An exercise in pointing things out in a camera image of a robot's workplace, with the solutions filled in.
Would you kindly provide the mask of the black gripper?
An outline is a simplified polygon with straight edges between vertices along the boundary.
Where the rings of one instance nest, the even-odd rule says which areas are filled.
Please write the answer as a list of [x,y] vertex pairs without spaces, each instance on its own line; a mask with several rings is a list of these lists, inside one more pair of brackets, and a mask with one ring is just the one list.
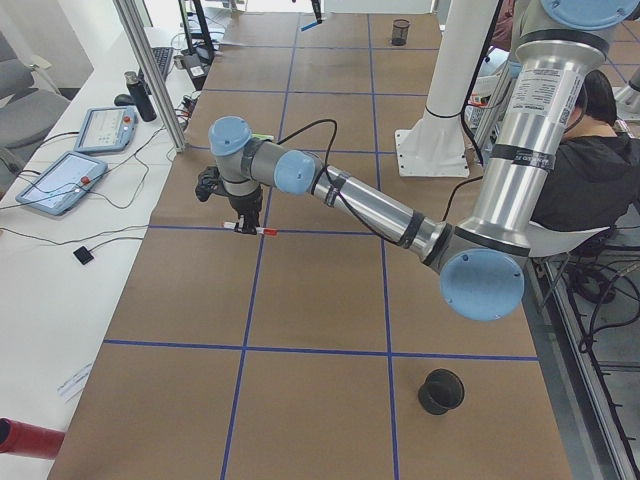
[[238,215],[236,223],[260,226],[259,215],[263,205],[263,190],[261,188],[256,188],[247,195],[229,195],[228,200]]

